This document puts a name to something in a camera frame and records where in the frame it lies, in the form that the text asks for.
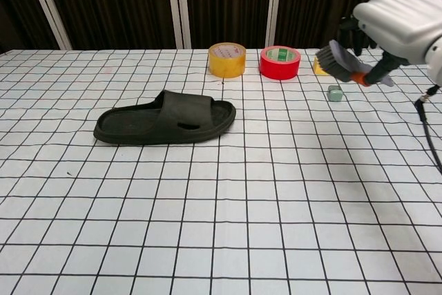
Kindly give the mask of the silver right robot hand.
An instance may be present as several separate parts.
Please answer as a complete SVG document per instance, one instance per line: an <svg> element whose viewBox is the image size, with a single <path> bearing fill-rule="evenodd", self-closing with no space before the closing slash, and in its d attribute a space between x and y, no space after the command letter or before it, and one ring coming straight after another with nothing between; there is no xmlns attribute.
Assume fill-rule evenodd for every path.
<svg viewBox="0 0 442 295"><path fill-rule="evenodd" d="M365 41L383 50L371 70L351 69L350 80L371 86L399 66L426 65L441 85L441 0L369 0L341 21L340 31L352 35L356 55Z"/></svg>

